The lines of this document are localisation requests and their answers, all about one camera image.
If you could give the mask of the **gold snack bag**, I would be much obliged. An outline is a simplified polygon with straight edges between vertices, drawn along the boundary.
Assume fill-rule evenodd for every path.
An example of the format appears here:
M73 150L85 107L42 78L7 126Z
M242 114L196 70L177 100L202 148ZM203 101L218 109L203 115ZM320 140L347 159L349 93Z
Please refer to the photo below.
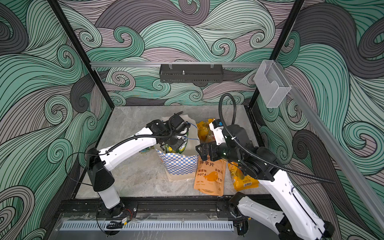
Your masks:
M215 119L208 119L207 121L201 121L197 124L198 137L202 144L215 141L214 133L209 126L214 120Z

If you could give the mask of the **orange potato chips bag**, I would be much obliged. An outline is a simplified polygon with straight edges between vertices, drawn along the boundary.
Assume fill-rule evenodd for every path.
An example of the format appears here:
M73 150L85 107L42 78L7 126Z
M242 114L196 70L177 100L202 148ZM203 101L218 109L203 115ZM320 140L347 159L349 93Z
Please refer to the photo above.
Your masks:
M223 196L226 162L199 159L194 189L210 196Z

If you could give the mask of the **blue checkered paper bag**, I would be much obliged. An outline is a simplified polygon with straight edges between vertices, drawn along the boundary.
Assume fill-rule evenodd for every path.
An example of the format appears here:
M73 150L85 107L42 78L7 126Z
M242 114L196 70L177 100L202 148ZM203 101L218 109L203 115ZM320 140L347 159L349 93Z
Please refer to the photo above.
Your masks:
M177 153L167 152L159 144L155 145L156 152L165 168L169 181L181 181L193 179L198 168L199 154L196 146L200 144L196 121L189 115L181 115L181 118L190 123L188 133L182 137L184 144Z

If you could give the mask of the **yellow snack bag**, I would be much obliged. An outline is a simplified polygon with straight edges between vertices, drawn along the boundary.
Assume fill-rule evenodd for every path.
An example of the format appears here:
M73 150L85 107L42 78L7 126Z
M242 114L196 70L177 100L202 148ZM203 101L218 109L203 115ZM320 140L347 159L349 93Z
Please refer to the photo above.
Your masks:
M237 163L228 163L234 189L239 192L242 190L254 189L259 187L259 181L250 176L245 176L238 168Z

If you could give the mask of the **green white snack bag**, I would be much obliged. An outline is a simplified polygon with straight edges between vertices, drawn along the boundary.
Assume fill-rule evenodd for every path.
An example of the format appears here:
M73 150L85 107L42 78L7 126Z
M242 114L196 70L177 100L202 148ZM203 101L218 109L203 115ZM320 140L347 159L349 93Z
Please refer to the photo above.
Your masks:
M145 153L148 153L149 151L151 151L151 150L153 150L153 149L154 149L153 146L152 146L152 147L147 147L147 148L145 148L145 149L139 151L139 153L140 153L140 154L145 154Z

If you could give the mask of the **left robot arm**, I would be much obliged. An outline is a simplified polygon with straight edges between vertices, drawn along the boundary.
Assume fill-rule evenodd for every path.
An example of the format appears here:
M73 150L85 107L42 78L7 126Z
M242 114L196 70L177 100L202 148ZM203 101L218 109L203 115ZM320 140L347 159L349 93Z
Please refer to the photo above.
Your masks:
M84 153L90 186L103 201L100 212L105 212L107 218L121 217L125 210L115 188L112 170L131 156L157 144L179 149L192 125L181 114L182 112L175 113L165 122L153 120L136 134L111 147L102 150L92 148Z

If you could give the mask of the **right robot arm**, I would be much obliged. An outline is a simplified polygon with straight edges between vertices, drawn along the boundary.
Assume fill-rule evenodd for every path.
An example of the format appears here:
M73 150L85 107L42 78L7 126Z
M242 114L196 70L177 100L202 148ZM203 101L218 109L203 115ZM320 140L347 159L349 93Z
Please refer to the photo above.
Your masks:
M221 96L218 106L220 118L211 123L215 141L198 145L196 151L202 161L225 160L229 164L236 163L245 176L259 181L280 207L280 211L276 211L245 194L237 193L230 199L232 215L258 221L275 232L281 240L331 238L335 232L334 225L322 220L309 207L289 174L310 179L311 184L334 184L335 181L288 169L269 149L253 146L244 128L225 122L222 110L225 98L229 98L232 104L236 103L229 93Z

